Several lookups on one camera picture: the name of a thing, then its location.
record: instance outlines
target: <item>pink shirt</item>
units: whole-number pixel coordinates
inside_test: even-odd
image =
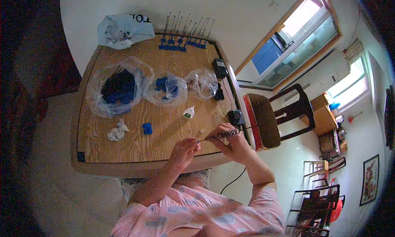
[[[241,233],[284,232],[284,214],[276,191],[268,186],[257,190],[248,206],[199,186],[170,188],[165,197],[148,207],[130,204],[122,211],[110,236],[164,237],[180,228],[201,229],[206,224]]]

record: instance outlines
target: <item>wooden table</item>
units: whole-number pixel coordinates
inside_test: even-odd
[[[177,141],[187,137],[203,139],[218,123],[228,121],[226,113],[229,110],[241,108],[245,112],[245,106],[240,106],[240,103],[244,103],[237,96],[238,86],[233,70],[218,42],[207,44],[207,49],[187,46],[187,52],[179,52],[159,50],[160,38],[157,35],[124,50],[97,47],[86,67],[75,106],[71,160],[77,172],[128,178],[149,176],[165,164]],[[130,112],[120,116],[111,119],[94,116],[86,99],[86,85],[90,77],[103,67],[131,55],[156,71],[166,70],[180,77],[185,77],[197,68],[207,67],[213,70],[211,63],[214,58],[222,58],[229,72],[228,77],[219,81],[225,99],[202,101],[189,95],[185,104],[175,108],[158,107],[143,99]],[[182,114],[191,106],[195,106],[195,116],[188,120]],[[107,132],[116,127],[119,118],[124,119],[130,132],[119,142],[109,141]],[[148,122],[152,125],[153,134],[144,135],[141,125]],[[203,142],[201,145],[202,150],[184,172],[229,162],[212,143]]]

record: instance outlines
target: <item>framed picture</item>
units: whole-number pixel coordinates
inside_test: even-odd
[[[361,201],[359,202],[360,206],[376,199],[379,167],[378,154],[363,162],[363,183]]]

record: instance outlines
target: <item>chair seat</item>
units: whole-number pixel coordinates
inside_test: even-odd
[[[276,117],[268,98],[258,94],[246,94],[244,103],[250,119],[256,151],[276,148],[281,144]]]

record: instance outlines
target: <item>woman's left hand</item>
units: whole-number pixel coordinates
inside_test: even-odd
[[[171,151],[169,162],[172,166],[183,171],[191,163],[194,155],[201,150],[196,138],[186,138],[178,141]]]

